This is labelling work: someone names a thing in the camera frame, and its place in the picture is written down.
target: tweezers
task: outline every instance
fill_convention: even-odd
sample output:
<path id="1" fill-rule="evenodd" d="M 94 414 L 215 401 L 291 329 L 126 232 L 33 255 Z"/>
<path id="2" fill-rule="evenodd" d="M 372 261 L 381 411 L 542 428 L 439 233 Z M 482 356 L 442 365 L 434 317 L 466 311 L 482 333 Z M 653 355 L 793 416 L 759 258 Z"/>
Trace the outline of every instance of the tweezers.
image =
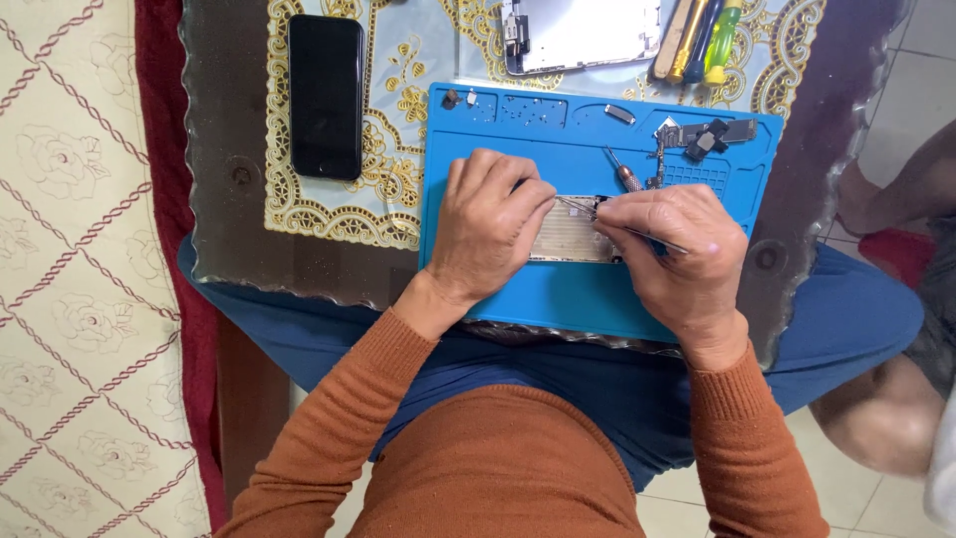
<path id="1" fill-rule="evenodd" d="M 573 207 L 573 208 L 575 208 L 575 209 L 581 210 L 581 211 L 583 211 L 583 212 L 589 214 L 593 219 L 597 219 L 597 218 L 598 218 L 598 210 L 596 210 L 596 209 L 594 209 L 594 208 L 589 208 L 588 206 L 585 206 L 584 204 L 579 204 L 579 203 L 575 202 L 574 200 L 569 200 L 569 199 L 565 198 L 564 196 L 555 196 L 555 198 L 557 198 L 559 201 L 561 201 L 561 202 L 564 203 L 564 204 L 567 204 L 567 205 L 569 205 L 569 206 L 571 206 L 571 207 Z M 652 240 L 652 241 L 657 241 L 657 242 L 661 243 L 661 245 L 663 245 L 663 246 L 665 246 L 665 247 L 668 247 L 668 248 L 672 248 L 672 249 L 676 250 L 676 251 L 679 252 L 679 253 L 682 253 L 682 254 L 690 254 L 690 252 L 689 252 L 686 248 L 684 248 L 684 247 L 682 247 L 682 246 L 679 246 L 679 245 L 675 245 L 674 243 L 672 243 L 672 242 L 670 242 L 670 241 L 665 241 L 665 240 L 663 240 L 663 239 L 661 239 L 661 238 L 659 238 L 659 237 L 654 237 L 654 236 L 651 235 L 651 234 L 645 234 L 644 232 L 639 232 L 639 231 L 635 230 L 634 228 L 628 228 L 627 226 L 624 227 L 624 230 L 627 230 L 627 231 L 630 232 L 631 234 L 640 235 L 641 237 L 646 237 L 646 238 L 648 238 L 648 239 L 650 239 L 650 240 Z"/>

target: screwdriver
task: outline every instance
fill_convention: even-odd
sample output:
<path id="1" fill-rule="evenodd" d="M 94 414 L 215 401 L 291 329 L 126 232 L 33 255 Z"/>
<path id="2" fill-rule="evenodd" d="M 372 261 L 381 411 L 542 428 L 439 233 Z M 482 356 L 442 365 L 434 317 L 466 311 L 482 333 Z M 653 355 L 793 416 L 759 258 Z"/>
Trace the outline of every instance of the screwdriver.
<path id="1" fill-rule="evenodd" d="M 614 154 L 614 150 L 611 149 L 610 146 L 605 144 L 604 147 L 607 147 L 607 150 L 611 152 L 611 157 L 614 158 L 614 162 L 618 163 L 618 177 L 621 183 L 624 184 L 624 188 L 627 189 L 628 192 L 643 191 L 644 187 L 641 186 L 641 181 L 634 176 L 634 172 L 620 163 L 618 156 Z"/>

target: smartphone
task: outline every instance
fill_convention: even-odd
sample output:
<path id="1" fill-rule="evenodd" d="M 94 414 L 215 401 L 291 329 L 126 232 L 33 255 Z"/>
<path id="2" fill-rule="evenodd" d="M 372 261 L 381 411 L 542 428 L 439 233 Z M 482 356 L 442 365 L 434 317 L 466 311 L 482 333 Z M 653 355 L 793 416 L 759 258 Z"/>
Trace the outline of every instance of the smartphone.
<path id="1" fill-rule="evenodd" d="M 361 25 L 346 18 L 294 15 L 288 45 L 293 169 L 300 175 L 358 178 Z"/>

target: phone display assembly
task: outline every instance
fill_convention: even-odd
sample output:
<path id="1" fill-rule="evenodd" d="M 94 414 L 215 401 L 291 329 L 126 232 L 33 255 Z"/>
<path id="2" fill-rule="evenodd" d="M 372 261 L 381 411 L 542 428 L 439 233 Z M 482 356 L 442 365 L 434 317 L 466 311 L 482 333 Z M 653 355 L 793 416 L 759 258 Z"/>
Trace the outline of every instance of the phone display assembly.
<path id="1" fill-rule="evenodd" d="M 289 107 L 293 169 L 354 180 L 361 174 L 364 32 L 351 19 L 289 20 Z"/>
<path id="2" fill-rule="evenodd" d="M 660 11 L 661 0 L 503 0 L 505 64 L 530 75 L 652 58 Z"/>
<path id="3" fill-rule="evenodd" d="M 596 208 L 603 196 L 565 196 L 579 204 Z M 591 216 L 560 202 L 544 215 L 541 231 L 534 240 L 531 261 L 596 261 L 620 263 L 618 249 L 611 240 L 595 232 Z"/>

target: blue silicone repair mat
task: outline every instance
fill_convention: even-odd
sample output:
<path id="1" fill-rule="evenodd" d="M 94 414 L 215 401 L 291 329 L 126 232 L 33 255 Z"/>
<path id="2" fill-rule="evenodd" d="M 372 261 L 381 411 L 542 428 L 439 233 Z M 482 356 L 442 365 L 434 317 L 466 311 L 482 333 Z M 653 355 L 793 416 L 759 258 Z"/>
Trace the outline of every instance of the blue silicone repair mat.
<path id="1" fill-rule="evenodd" d="M 461 97 L 473 88 L 477 102 L 468 107 L 462 101 L 445 110 L 441 102 L 449 88 Z M 665 186 L 710 185 L 750 237 L 783 129 L 781 118 L 761 114 L 446 82 L 432 84 L 428 95 L 420 267 L 431 259 L 448 166 L 476 147 L 533 159 L 541 178 L 558 194 L 617 195 L 625 190 L 605 144 L 643 180 L 657 174 L 657 159 L 647 155 L 657 150 L 653 134 L 668 116 L 678 124 L 757 118 L 755 139 L 731 143 L 723 154 L 711 151 L 703 162 L 691 162 L 682 147 L 664 155 Z M 609 103 L 637 120 L 628 124 L 605 113 Z M 501 291 L 475 305 L 468 317 L 674 341 L 674 335 L 641 306 L 623 263 L 529 261 Z"/>

